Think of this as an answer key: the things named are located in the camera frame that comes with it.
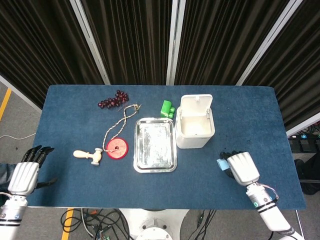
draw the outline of blue table mat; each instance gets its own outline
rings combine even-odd
[[[104,135],[123,117],[118,108],[97,103],[127,92],[129,103],[142,104],[120,134],[129,145],[125,158],[104,152],[100,166],[74,158],[74,150],[94,152]],[[164,100],[176,109],[183,95],[211,94],[215,134],[203,148],[177,148],[177,168],[170,173],[134,170],[136,121],[159,117]],[[120,126],[110,132],[111,138]],[[260,183],[276,189],[280,209],[306,207],[274,89],[264,86],[53,85],[49,88],[34,146],[55,150],[44,162],[39,181],[58,177],[29,196],[29,206],[144,209],[254,209],[246,188],[222,172],[221,151],[250,152]]]

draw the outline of curtain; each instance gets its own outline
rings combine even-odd
[[[274,87],[286,129],[320,112],[320,11],[303,1],[245,85]]]
[[[177,85],[235,85],[288,0],[187,0]]]
[[[103,84],[68,0],[0,1],[0,74],[42,108],[54,84]]]
[[[172,0],[82,4],[112,84],[166,84]]]

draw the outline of metal tray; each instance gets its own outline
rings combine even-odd
[[[147,117],[136,122],[133,167],[139,173],[166,173],[176,169],[176,134],[170,118]]]

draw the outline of white trash bin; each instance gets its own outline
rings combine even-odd
[[[202,148],[215,134],[210,108],[211,94],[184,95],[176,110],[176,145],[180,149]]]

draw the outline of grapes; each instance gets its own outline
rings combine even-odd
[[[110,109],[112,107],[119,107],[121,104],[125,104],[128,101],[128,94],[118,89],[113,98],[109,97],[108,99],[100,101],[98,107],[101,109]]]

